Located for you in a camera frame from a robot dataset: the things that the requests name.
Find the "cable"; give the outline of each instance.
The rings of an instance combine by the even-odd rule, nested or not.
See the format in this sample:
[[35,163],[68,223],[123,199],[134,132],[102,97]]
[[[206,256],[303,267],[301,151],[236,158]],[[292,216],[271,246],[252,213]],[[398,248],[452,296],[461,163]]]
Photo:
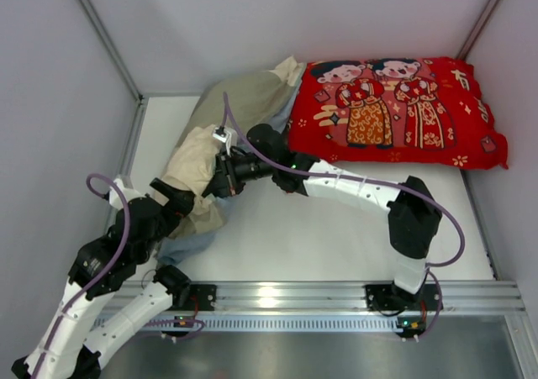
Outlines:
[[198,302],[198,297],[192,296],[191,300],[194,301],[194,316],[193,316],[193,318],[196,318],[198,316],[198,310],[200,309],[200,304]]
[[148,276],[148,274],[150,274],[152,271],[155,271],[157,272],[157,270],[155,268],[152,268],[151,270],[148,270],[145,272],[145,274],[142,276],[142,280],[140,280],[140,286],[142,287],[142,289],[145,289],[144,287],[144,280],[145,278]]
[[231,151],[232,152],[239,152],[240,155],[243,155],[243,156],[247,156],[248,154],[246,153],[245,150],[242,150],[239,146],[232,146],[231,147]]
[[434,317],[431,319],[431,322],[430,324],[428,325],[428,327],[426,327],[426,330],[424,331],[424,333],[422,333],[419,338],[420,339],[423,339],[428,333],[431,332],[431,330],[434,328],[435,324],[437,323],[437,320],[439,319],[439,315],[440,315],[440,310],[441,308],[443,307],[443,292],[441,291],[440,289],[440,283],[439,283],[439,280],[437,279],[437,277],[435,276],[435,274],[433,272],[431,272],[430,270],[428,270],[427,274],[429,276],[431,276],[431,278],[434,280],[434,283],[435,283],[435,287],[437,288],[437,293],[439,295],[439,299],[437,300],[437,308],[435,308],[435,314],[434,314]]
[[[226,100],[228,100],[228,93],[224,92],[223,95],[226,95],[224,99],[224,105],[226,105]],[[222,116],[222,123],[220,124],[221,127],[224,127],[226,125],[227,118],[228,118],[228,113],[224,112],[224,115]]]
[[[118,249],[116,249],[116,252],[114,253],[112,259],[110,259],[110,261],[101,270],[101,272],[99,272],[99,274],[97,274],[88,284],[86,284],[79,292],[75,294],[74,297],[72,297],[66,303],[66,305],[61,310],[63,314],[67,313],[69,308],[73,306],[73,303],[75,303],[79,297],[84,295],[91,287],[93,287],[97,282],[99,282],[104,276],[108,274],[108,272],[112,269],[113,265],[116,264],[116,261],[118,261],[119,257],[124,251],[124,248],[127,245],[127,239],[129,238],[131,216],[129,212],[129,205],[127,204],[127,198],[125,198],[125,195],[121,192],[121,190],[116,185],[116,183],[113,182],[113,180],[109,179],[108,177],[100,173],[90,173],[86,178],[86,186],[90,190],[90,192],[92,192],[96,196],[100,198],[105,198],[106,194],[100,193],[95,188],[93,188],[92,186],[93,179],[98,179],[98,180],[101,180],[102,182],[107,183],[118,194],[119,201],[121,201],[121,204],[124,208],[124,215],[125,215],[124,216],[124,232],[121,236],[121,240],[119,241]],[[43,365],[43,362],[45,361],[46,351],[49,349],[50,344],[52,344],[52,340],[54,339],[55,334],[58,331],[58,328],[60,328],[62,319],[63,319],[63,315],[60,315],[54,322],[52,329],[50,330],[49,335],[47,336],[47,340],[45,341],[43,352],[41,353],[40,358],[37,360],[37,363],[35,364],[34,372],[32,373],[32,376],[30,377],[30,379],[37,378],[37,375],[40,372],[41,366]]]
[[381,308],[379,307],[379,305],[377,304],[377,299],[376,298],[372,299],[372,307],[375,309],[376,312],[382,314],[386,318],[394,318],[394,317],[399,316],[400,314],[402,314],[404,312],[403,309],[400,309],[400,310],[398,310],[396,312],[393,312],[393,313],[384,313],[381,310]]
[[160,326],[161,324],[180,324],[180,323],[198,324],[200,326],[198,329],[194,331],[190,331],[187,335],[184,335],[182,337],[177,337],[177,339],[180,341],[198,337],[202,333],[202,330],[205,328],[204,321],[198,320],[197,318],[173,318],[170,320],[156,320],[155,322],[150,322],[146,324],[145,327]]
[[414,195],[421,200],[425,201],[426,203],[432,205],[433,207],[437,208],[439,211],[441,211],[454,225],[456,228],[456,231],[460,237],[460,248],[458,249],[457,253],[448,261],[443,261],[441,263],[432,263],[428,262],[426,265],[428,267],[445,267],[449,266],[450,264],[454,264],[456,261],[462,257],[463,252],[465,251],[465,235],[463,234],[463,229],[460,226],[460,224],[457,222],[456,218],[442,205],[440,205],[438,202],[436,202],[434,199],[424,195],[421,192],[417,192],[416,190],[413,190],[412,188],[408,188],[406,186],[403,186],[401,184],[392,183],[392,182],[385,182],[383,180],[376,180],[376,179],[370,179],[360,176],[351,176],[351,175],[337,175],[335,173],[314,173],[311,171],[299,171],[297,169],[292,169],[290,167],[286,167],[284,165],[280,165],[279,163],[276,163],[275,161],[272,161],[271,159],[267,158],[265,155],[263,155],[259,150],[256,149],[256,147],[249,142],[249,140],[246,138],[243,131],[240,130],[239,125],[235,121],[234,115],[232,113],[232,110],[229,106],[229,100],[228,100],[228,94],[226,92],[223,93],[224,97],[224,120],[226,120],[226,115],[229,118],[229,121],[232,123],[232,126],[235,129],[235,132],[239,136],[239,138],[249,147],[252,153],[254,153],[257,157],[259,157],[262,161],[266,162],[269,166],[274,167],[275,169],[279,169],[281,171],[285,171],[288,173],[293,173],[300,176],[311,176],[311,177],[329,177],[329,178],[340,178],[340,179],[346,179],[351,180],[354,182],[366,182],[370,184],[374,184],[377,186],[384,186],[384,187],[391,187],[396,188],[398,190],[401,190],[403,192],[407,192],[411,195]]
[[426,308],[426,302],[420,301],[420,319],[422,323],[426,323],[428,317],[428,309]]

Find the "red pillow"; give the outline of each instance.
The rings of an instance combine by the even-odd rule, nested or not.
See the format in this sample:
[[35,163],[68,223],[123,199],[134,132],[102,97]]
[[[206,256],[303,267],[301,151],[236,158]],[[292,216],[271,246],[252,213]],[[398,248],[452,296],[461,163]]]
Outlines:
[[290,118],[291,150],[329,162],[506,164],[473,67],[441,58],[308,64]]

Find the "cartoon figure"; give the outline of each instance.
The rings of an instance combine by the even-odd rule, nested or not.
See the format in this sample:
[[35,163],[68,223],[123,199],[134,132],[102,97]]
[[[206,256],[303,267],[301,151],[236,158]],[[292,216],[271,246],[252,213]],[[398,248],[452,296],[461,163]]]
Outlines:
[[311,74],[319,83],[339,83],[336,106],[349,108],[347,143],[356,148],[393,146],[390,113],[381,99],[383,85],[371,78],[359,78],[366,67],[360,61],[331,61],[318,64]]
[[372,61],[371,64],[377,76],[401,80],[394,89],[394,94],[397,100],[407,105],[404,139],[407,146],[442,150],[455,145],[454,124],[436,95],[437,84],[416,76],[420,69],[417,60],[384,58]]

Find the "white wall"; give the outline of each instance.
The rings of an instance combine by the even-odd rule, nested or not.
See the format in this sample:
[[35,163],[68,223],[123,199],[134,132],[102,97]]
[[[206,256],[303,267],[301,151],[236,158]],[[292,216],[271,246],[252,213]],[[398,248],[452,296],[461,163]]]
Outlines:
[[538,332],[536,15],[536,0],[503,0],[468,60],[508,138],[510,166],[473,172],[472,189],[501,272],[518,282]]
[[93,0],[142,92],[302,61],[455,55],[487,0]]
[[75,0],[0,0],[0,376],[29,353],[108,207],[135,103]]

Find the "white floor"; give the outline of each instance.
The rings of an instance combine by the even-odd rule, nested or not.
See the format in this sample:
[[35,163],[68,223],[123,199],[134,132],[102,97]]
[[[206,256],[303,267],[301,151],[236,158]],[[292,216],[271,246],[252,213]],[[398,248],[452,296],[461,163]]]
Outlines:
[[[197,100],[150,99],[131,172],[139,190],[150,190],[151,179],[161,174]],[[409,175],[423,179],[435,200],[456,216],[467,240],[463,257],[453,266],[434,269],[437,276],[441,280],[493,279],[456,168],[372,163],[339,166],[391,181],[402,182]],[[458,244],[456,231],[443,218],[429,260],[449,259]],[[380,281],[392,280],[393,260],[386,220],[330,200],[285,194],[265,179],[247,185],[211,247],[179,267],[195,281]]]

